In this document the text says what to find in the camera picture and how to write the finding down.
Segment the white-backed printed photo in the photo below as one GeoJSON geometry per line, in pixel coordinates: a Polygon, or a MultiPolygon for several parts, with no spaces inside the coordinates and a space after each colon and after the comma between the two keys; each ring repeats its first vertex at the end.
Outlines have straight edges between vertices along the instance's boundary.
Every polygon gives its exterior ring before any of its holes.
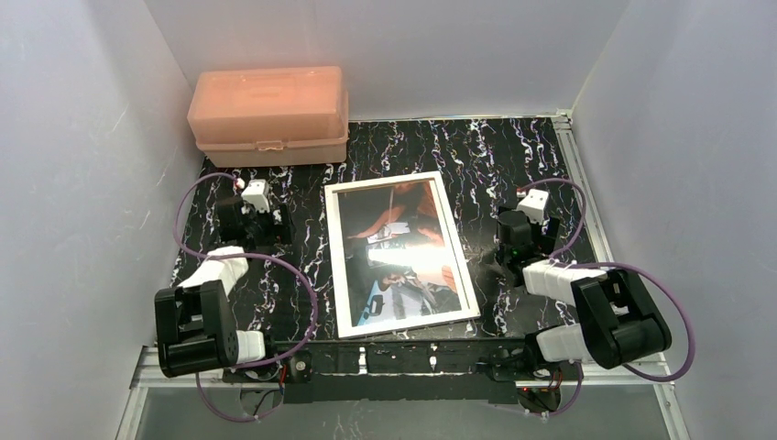
{"type": "Polygon", "coordinates": [[[354,328],[467,309],[432,179],[334,193],[354,328]]]}

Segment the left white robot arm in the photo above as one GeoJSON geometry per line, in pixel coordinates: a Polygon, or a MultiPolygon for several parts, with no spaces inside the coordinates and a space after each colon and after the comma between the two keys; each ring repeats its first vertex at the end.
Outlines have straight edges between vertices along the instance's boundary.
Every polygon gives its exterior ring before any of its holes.
{"type": "Polygon", "coordinates": [[[234,196],[215,206],[216,248],[194,273],[154,299],[159,366],[168,378],[259,361],[267,338],[258,330],[239,330],[228,297],[248,271],[244,257],[220,256],[248,251],[272,252],[291,243],[294,225],[285,204],[265,209],[234,196]]]}

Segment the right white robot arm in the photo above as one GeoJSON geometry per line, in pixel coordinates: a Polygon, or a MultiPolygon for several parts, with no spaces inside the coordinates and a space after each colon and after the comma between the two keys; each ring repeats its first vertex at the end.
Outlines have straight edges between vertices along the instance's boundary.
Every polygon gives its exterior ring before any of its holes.
{"type": "Polygon", "coordinates": [[[555,217],[535,221],[519,210],[499,209],[496,261],[508,286],[573,306],[577,322],[528,334],[521,347],[494,352],[490,363],[527,372],[564,361],[613,369],[669,348],[669,326],[640,276],[551,259],[558,228],[555,217]]]}

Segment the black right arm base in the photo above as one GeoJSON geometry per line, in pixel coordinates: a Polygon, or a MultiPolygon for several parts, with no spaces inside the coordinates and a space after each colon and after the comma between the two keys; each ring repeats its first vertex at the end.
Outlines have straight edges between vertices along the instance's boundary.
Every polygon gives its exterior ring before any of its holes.
{"type": "Polygon", "coordinates": [[[581,377],[575,363],[545,360],[531,348],[498,348],[486,358],[485,365],[488,376],[497,382],[540,380],[555,386],[581,377]]]}

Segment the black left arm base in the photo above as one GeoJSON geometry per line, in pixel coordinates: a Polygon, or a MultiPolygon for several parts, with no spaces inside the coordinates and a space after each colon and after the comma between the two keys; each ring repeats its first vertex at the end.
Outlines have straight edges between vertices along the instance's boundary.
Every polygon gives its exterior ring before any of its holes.
{"type": "Polygon", "coordinates": [[[312,351],[304,347],[274,364],[253,368],[225,368],[221,381],[230,384],[278,384],[282,380],[284,385],[302,384],[311,381],[312,367],[312,351]]]}

